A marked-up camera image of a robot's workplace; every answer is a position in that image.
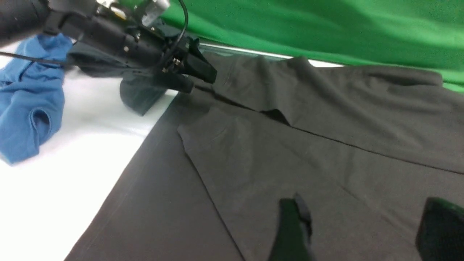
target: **blue garment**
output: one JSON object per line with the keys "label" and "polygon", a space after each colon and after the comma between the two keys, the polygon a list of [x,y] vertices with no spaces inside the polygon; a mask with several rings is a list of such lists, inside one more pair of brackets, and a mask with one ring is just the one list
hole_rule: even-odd
{"label": "blue garment", "polygon": [[[16,53],[61,60],[72,47],[63,35],[23,41]],[[10,164],[33,157],[61,127],[64,70],[59,65],[13,59],[0,70],[0,155]]]}

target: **black cable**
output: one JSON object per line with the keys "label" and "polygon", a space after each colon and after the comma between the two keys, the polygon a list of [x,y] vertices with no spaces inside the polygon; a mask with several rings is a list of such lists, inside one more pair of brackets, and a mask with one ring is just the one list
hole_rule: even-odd
{"label": "black cable", "polygon": [[0,52],[0,55],[1,56],[12,57],[12,58],[23,59],[23,60],[27,60],[27,61],[31,61],[31,62],[36,62],[36,63],[42,63],[42,64],[53,64],[53,65],[62,65],[62,66],[68,65],[68,63],[62,62],[62,61],[39,59],[39,58],[24,56],[24,55],[10,53],[10,52]]}
{"label": "black cable", "polygon": [[179,0],[180,6],[182,7],[182,10],[184,11],[184,28],[182,28],[182,31],[180,32],[179,36],[177,37],[177,40],[174,42],[174,45],[171,47],[171,49],[164,55],[164,58],[160,62],[161,66],[164,66],[164,64],[168,61],[168,59],[171,57],[171,55],[174,54],[175,50],[179,46],[180,41],[185,35],[185,32],[187,31],[187,26],[188,26],[188,11],[187,7],[185,6],[185,3],[183,0]]}
{"label": "black cable", "polygon": [[[53,64],[53,65],[61,65],[61,66],[79,66],[79,67],[97,68],[97,69],[121,69],[121,67],[119,67],[119,66],[91,65],[91,64],[88,64],[88,63],[83,63],[83,64],[69,63],[69,62],[62,62],[62,61],[39,59],[39,58],[34,58],[34,57],[30,57],[30,56],[24,56],[24,55],[20,55],[20,54],[11,53],[11,52],[0,52],[0,56],[17,58],[17,59],[22,59],[22,60],[26,60],[26,61],[35,62],[35,63],[41,63],[41,64]],[[143,70],[144,68],[127,67],[127,68],[124,68],[124,69]]]}

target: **fabric fold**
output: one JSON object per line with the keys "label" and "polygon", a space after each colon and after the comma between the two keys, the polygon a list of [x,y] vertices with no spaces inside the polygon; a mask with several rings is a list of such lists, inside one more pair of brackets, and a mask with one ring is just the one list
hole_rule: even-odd
{"label": "fabric fold", "polygon": [[199,81],[249,109],[278,110],[303,131],[384,156],[464,173],[464,96],[434,72],[392,66],[315,68],[306,58],[207,54],[220,77]]}
{"label": "fabric fold", "polygon": [[318,259],[420,260],[413,242],[391,224],[248,120],[212,108],[178,131],[247,261],[268,258],[279,199],[294,193],[301,194],[313,215]]}

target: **white surface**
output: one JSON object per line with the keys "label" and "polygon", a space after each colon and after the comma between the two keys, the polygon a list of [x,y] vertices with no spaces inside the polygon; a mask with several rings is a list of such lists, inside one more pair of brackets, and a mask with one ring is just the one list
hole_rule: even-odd
{"label": "white surface", "polygon": [[0,161],[1,261],[63,261],[176,94],[140,117],[122,104],[120,82],[67,73],[61,130],[37,157]]}

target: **green backdrop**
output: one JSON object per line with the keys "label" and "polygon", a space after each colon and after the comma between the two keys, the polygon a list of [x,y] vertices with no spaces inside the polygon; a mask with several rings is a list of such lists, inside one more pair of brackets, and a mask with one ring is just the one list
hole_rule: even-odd
{"label": "green backdrop", "polygon": [[[206,39],[345,65],[431,69],[464,92],[464,0],[184,1],[188,29]],[[181,26],[182,9],[171,4],[163,18]]]}

